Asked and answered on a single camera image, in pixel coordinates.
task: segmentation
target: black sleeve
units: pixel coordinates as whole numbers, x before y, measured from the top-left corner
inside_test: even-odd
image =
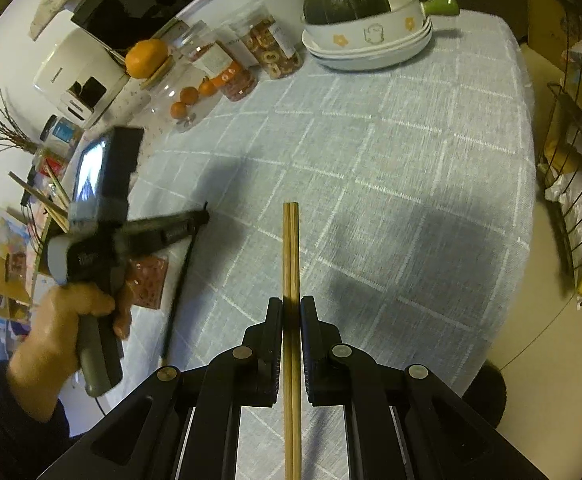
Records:
[[[69,422],[58,401],[48,422],[37,422],[18,405],[0,361],[0,479],[33,480],[69,448]]]

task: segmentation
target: white bowl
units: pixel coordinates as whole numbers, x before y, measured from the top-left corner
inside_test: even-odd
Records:
[[[422,28],[425,20],[420,0],[389,0],[391,12],[329,25],[305,25],[324,50],[354,50],[393,43]]]
[[[414,43],[415,41],[420,40],[428,33],[430,33],[432,28],[433,25],[431,23],[431,19],[427,18],[422,29],[408,35],[405,38],[402,38],[402,40],[392,41],[391,43],[383,43],[382,45],[378,45],[372,48],[357,48],[355,50],[338,51],[321,49],[306,30],[302,34],[302,42],[309,53],[314,54],[315,56],[334,59],[353,59],[357,57],[376,56],[377,54],[381,54],[387,50],[395,49],[408,43]]]
[[[363,57],[320,57],[311,54],[315,60],[323,66],[342,70],[345,72],[364,72],[367,70],[379,70],[388,68],[419,54],[431,41],[432,30],[415,41],[400,44],[394,48],[386,49],[380,54]]]

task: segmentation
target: checkered tablecloth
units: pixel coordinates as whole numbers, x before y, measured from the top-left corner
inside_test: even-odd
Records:
[[[312,59],[222,100],[142,168],[132,216],[209,202],[178,305],[170,361],[207,364],[281,295],[282,204],[300,204],[301,293],[344,342],[421,363],[462,393],[507,316],[531,236],[532,97],[494,16],[434,20],[431,44],[374,73]],[[162,310],[135,311],[115,404],[155,369],[186,244],[169,251]],[[281,402],[242,412],[239,478],[283,477]],[[303,411],[305,479],[346,478],[340,408]]]

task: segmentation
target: pair of chopsticks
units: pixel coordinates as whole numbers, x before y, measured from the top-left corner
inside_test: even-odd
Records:
[[[62,184],[60,184],[58,177],[56,176],[55,173],[53,173],[53,170],[49,167],[48,164],[46,165],[46,172],[49,174],[49,176],[51,177],[51,180],[53,181],[53,185],[55,186],[55,189],[57,191],[56,196],[57,196],[57,199],[58,199],[58,202],[60,205],[53,203],[52,200],[45,197],[42,193],[39,192],[39,190],[35,189],[34,187],[29,186],[29,184],[24,182],[20,177],[18,177],[12,171],[8,172],[8,176],[10,176],[15,182],[20,184],[20,186],[26,192],[28,192],[32,196],[36,197],[44,205],[44,207],[46,208],[46,210],[49,213],[49,215],[51,216],[51,218],[53,218],[53,220],[55,220],[56,224],[58,224],[60,226],[62,231],[64,231],[65,233],[68,233],[69,232],[69,220],[68,220],[68,215],[66,212],[69,209],[69,204],[71,203],[71,201],[69,200],[69,196],[66,194],[64,187],[62,187]]]
[[[297,202],[285,202],[282,221],[283,400],[285,479],[300,480],[302,404],[300,401],[300,245]]]

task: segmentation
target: blue label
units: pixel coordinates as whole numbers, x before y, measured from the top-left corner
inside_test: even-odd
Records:
[[[73,128],[69,124],[57,123],[53,130],[53,137],[57,137],[68,144],[73,138]]]

